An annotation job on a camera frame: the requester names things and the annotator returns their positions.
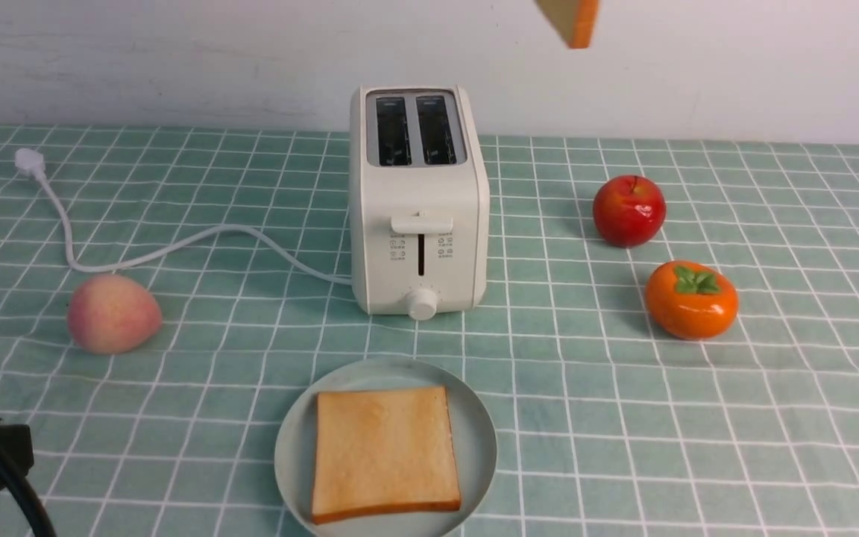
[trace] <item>gray plate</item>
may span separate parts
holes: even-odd
[[[451,513],[378,515],[316,526],[310,517],[314,454],[317,448],[318,392],[389,390],[443,385],[450,402],[453,449],[463,506]],[[477,509],[492,484],[497,435],[486,407],[462,380],[440,368],[409,358],[368,358],[325,375],[297,399],[280,425],[274,472],[283,502],[317,537],[441,537]]]

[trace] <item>toaster knob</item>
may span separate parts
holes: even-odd
[[[426,321],[436,314],[436,293],[429,289],[413,289],[406,296],[406,311],[416,321]]]

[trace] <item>slice of bread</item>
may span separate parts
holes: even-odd
[[[600,0],[536,0],[569,48],[589,48]]]
[[[317,394],[314,524],[460,506],[446,388]]]

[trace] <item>power cord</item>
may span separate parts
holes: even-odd
[[[0,480],[9,489],[11,496],[22,510],[28,526],[35,537],[55,537],[55,529],[48,519],[48,513],[42,506],[38,495],[28,485],[21,470],[0,446]]]
[[[262,232],[258,231],[255,227],[248,227],[248,225],[237,225],[237,224],[221,224],[215,225],[215,227],[211,227],[209,229],[205,229],[200,233],[196,233],[191,235],[190,237],[183,239],[181,241],[175,242],[173,245],[169,247],[161,248],[159,251],[153,251],[150,254],[142,255],[140,257],[134,258],[130,261],[123,261],[121,263],[115,263],[112,265],[102,265],[102,266],[85,266],[81,265],[78,262],[78,259],[75,259],[75,249],[74,249],[74,239],[72,238],[72,224],[69,223],[68,213],[65,211],[65,207],[62,207],[61,200],[58,200],[58,197],[55,196],[54,191],[51,190],[51,186],[48,185],[48,178],[45,176],[45,157],[33,150],[27,149],[23,147],[15,151],[15,167],[26,176],[31,176],[34,180],[45,190],[45,194],[48,195],[48,198],[51,200],[51,204],[55,206],[55,210],[58,211],[58,217],[61,218],[62,228],[65,231],[65,259],[68,261],[69,266],[71,266],[75,271],[80,272],[109,272],[109,271],[119,271],[119,269],[129,269],[132,266],[138,266],[142,263],[146,263],[151,261],[152,259],[157,259],[163,255],[170,254],[177,249],[181,249],[186,247],[187,245],[193,244],[193,242],[200,241],[201,239],[210,237],[211,235],[217,235],[218,233],[224,231],[239,231],[242,233],[246,233],[248,235],[252,235],[257,238],[259,241],[263,242],[263,244],[268,245],[270,248],[273,248],[277,254],[280,254],[284,259],[287,259],[291,264],[297,266],[301,271],[310,274],[311,276],[316,276],[324,281],[331,282],[332,284],[351,285],[351,281],[349,278],[340,278],[339,276],[334,276],[331,274],[324,274],[323,272],[317,271],[317,269],[310,268],[310,266],[304,265],[301,263],[296,257],[289,254],[286,249],[283,249],[276,242],[272,240],[272,238],[266,236]]]

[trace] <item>toaster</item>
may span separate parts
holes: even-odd
[[[465,90],[358,89],[349,150],[351,285],[364,312],[423,321],[478,305],[490,189]]]

